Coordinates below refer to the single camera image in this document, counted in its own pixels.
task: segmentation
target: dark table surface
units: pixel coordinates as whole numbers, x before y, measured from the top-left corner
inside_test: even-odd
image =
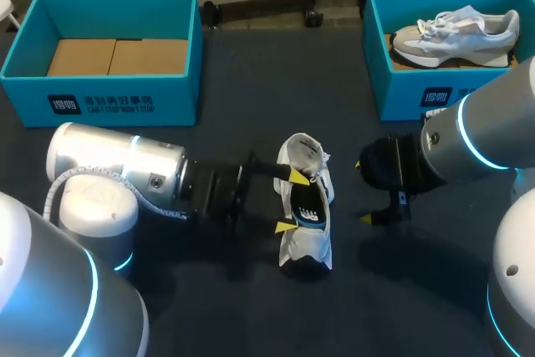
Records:
[[[299,131],[331,154],[334,270],[320,281],[282,275],[279,239],[254,222],[234,247],[210,225],[142,216],[131,280],[149,310],[150,357],[490,355],[487,269],[512,174],[419,196],[410,223],[360,222],[388,197],[355,171],[359,151],[389,131],[419,128],[379,122],[360,35],[207,32],[197,126],[121,129],[183,145],[197,159],[239,162],[254,149],[275,161]],[[0,36],[0,60],[12,41]],[[41,212],[54,131],[25,130],[3,91],[0,126],[0,191]],[[282,212],[270,180],[255,181],[247,209]]]

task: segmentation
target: shoe box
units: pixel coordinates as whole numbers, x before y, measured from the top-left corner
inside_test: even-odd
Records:
[[[508,68],[451,59],[438,69],[420,69],[392,52],[392,33],[467,5],[485,14],[518,12],[520,37]],[[427,110],[455,104],[535,54],[535,0],[367,0],[363,47],[380,119],[419,120]]]
[[[0,71],[26,127],[194,125],[197,0],[33,0]]]

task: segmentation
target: teal box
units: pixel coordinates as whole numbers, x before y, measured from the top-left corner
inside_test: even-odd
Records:
[[[62,38],[187,39],[184,74],[47,77]],[[202,40],[197,0],[33,0],[0,83],[26,127],[194,125]]]
[[[521,63],[535,54],[535,0],[368,0],[363,46],[381,120],[418,120],[427,110],[453,105],[467,93],[508,70],[393,69],[384,39],[386,33],[415,25],[418,19],[432,19],[440,12],[454,11],[467,5],[484,14],[517,10],[520,38],[515,46],[516,58]],[[444,100],[444,104],[421,106],[428,96]]]

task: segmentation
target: cardboard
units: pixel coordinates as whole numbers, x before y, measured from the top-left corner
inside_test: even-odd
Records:
[[[47,76],[108,75],[115,39],[60,39]]]
[[[390,61],[392,62],[392,67],[396,71],[403,70],[418,70],[417,66],[414,66],[407,60],[401,58],[398,54],[392,51],[392,45],[390,44],[390,34],[385,34],[386,47],[388,48],[388,53],[390,56]],[[512,56],[511,65],[509,67],[513,68],[518,66],[518,61],[515,55]],[[464,59],[449,59],[445,61],[437,70],[447,70],[447,69],[494,69],[493,67],[485,67],[469,62]]]
[[[187,40],[118,40],[109,75],[184,74]]]

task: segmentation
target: cable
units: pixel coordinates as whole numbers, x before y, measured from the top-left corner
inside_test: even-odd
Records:
[[[58,178],[52,183],[52,186],[50,186],[50,189],[48,190],[46,201],[44,202],[44,209],[43,209],[43,217],[50,222],[50,214],[52,211],[52,205],[54,203],[54,198],[56,195],[56,192],[61,187],[62,184],[64,184],[68,179],[70,179],[73,176],[78,175],[92,175],[92,176],[100,176],[105,177],[107,179],[111,179],[113,181],[116,181],[126,188],[128,188],[130,191],[132,191],[135,195],[135,198],[140,202],[142,206],[147,208],[149,211],[154,212],[158,215],[162,215],[164,217],[173,217],[175,219],[181,219],[182,221],[185,221],[188,216],[185,212],[179,212],[179,211],[169,211],[166,209],[162,209],[151,203],[149,200],[147,200],[129,181],[127,181],[123,176],[121,176],[119,173],[116,173],[114,171],[110,171],[108,169],[105,169],[103,167],[75,167],[73,169],[69,169],[58,176]]]

